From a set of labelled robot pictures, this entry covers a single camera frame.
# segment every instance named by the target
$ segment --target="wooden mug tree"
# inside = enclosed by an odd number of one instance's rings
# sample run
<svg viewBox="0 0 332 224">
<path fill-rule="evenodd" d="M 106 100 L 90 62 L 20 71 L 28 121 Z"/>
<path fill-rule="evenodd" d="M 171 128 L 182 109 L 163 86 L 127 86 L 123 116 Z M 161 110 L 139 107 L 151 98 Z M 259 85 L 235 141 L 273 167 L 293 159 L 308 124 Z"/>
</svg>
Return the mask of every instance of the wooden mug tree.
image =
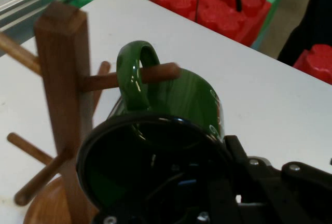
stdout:
<svg viewBox="0 0 332 224">
<path fill-rule="evenodd" d="M 15 133 L 7 139 L 46 166 L 15 195 L 18 205 L 35 196 L 24 224 L 88 224 L 97 210 L 77 180 L 76 155 L 92 130 L 92 115 L 101 90 L 118 87 L 116 73 L 103 62 L 90 76 L 87 15 L 76 7 L 50 4 L 34 26 L 38 57 L 0 33 L 0 48 L 44 81 L 57 156 L 52 158 Z M 175 63 L 141 68 L 144 83 L 177 78 Z M 61 176 L 49 181 L 60 173 Z"/>
</svg>

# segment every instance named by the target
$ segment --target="wooden post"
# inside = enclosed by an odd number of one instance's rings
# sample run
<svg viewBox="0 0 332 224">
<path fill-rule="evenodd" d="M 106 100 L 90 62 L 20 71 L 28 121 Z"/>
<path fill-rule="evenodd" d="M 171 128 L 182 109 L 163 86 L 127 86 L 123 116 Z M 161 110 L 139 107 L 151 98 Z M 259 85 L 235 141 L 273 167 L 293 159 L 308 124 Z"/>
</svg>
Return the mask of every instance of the wooden post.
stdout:
<svg viewBox="0 0 332 224">
<path fill-rule="evenodd" d="M 60 170 L 71 223 L 89 224 L 93 207 L 75 171 L 77 150 L 92 129 L 92 92 L 79 91 L 80 81 L 90 76 L 87 16 L 76 7 L 54 2 L 34 31 L 56 149 L 71 156 Z"/>
</svg>

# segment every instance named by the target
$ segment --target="white table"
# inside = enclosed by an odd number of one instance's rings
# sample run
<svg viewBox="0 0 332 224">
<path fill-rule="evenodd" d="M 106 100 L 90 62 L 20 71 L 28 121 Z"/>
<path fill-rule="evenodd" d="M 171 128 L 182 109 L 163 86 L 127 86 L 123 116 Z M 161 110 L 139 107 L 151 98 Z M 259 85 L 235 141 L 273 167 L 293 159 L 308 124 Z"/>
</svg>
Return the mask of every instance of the white table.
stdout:
<svg viewBox="0 0 332 224">
<path fill-rule="evenodd" d="M 236 134 L 249 156 L 280 169 L 301 161 L 332 173 L 332 86 L 212 32 L 147 0 L 95 0 L 89 18 L 92 72 L 134 40 L 150 42 L 162 63 L 177 62 L 205 78 L 219 95 L 226 134 Z M 32 38 L 23 44 L 36 52 Z M 26 207 L 14 193 L 43 165 L 6 141 L 15 131 L 55 155 L 41 78 L 0 58 L 0 219 L 22 223 Z M 104 121 L 119 97 L 105 90 L 94 116 Z"/>
</svg>

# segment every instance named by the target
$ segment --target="mug rim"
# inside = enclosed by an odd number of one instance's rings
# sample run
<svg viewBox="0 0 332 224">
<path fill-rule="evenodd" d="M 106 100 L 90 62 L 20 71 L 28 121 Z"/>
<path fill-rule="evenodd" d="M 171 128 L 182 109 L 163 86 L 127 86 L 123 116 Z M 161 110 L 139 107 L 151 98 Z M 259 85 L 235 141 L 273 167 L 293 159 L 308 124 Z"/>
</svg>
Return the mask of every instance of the mug rim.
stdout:
<svg viewBox="0 0 332 224">
<path fill-rule="evenodd" d="M 179 116 L 149 113 L 149 112 L 133 112 L 125 115 L 110 117 L 97 127 L 95 127 L 90 134 L 85 138 L 82 145 L 79 148 L 79 152 L 76 158 L 76 172 L 78 176 L 79 184 L 85 193 L 86 197 L 98 208 L 102 209 L 104 206 L 100 203 L 99 199 L 93 193 L 91 186 L 86 180 L 86 160 L 87 156 L 92 147 L 100 140 L 103 136 L 108 135 L 110 132 L 125 127 L 126 125 L 137 124 L 137 123 L 167 123 L 167 124 L 185 124 L 190 127 L 193 131 L 205 137 L 206 141 L 214 146 L 216 154 L 221 158 L 221 162 L 226 165 L 224 169 L 229 170 L 228 174 L 231 175 L 231 155 L 227 151 L 223 141 L 218 140 L 215 136 L 207 133 L 202 127 L 192 123 Z"/>
</svg>

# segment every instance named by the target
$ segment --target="wooden base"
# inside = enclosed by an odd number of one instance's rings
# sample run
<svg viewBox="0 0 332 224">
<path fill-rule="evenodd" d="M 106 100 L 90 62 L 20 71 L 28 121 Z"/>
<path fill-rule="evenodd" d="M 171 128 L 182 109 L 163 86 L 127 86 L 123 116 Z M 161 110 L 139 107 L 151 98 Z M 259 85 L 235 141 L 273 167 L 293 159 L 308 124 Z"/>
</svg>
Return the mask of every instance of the wooden base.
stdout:
<svg viewBox="0 0 332 224">
<path fill-rule="evenodd" d="M 23 224 L 71 224 L 61 177 L 51 181 L 36 196 L 27 210 Z"/>
</svg>

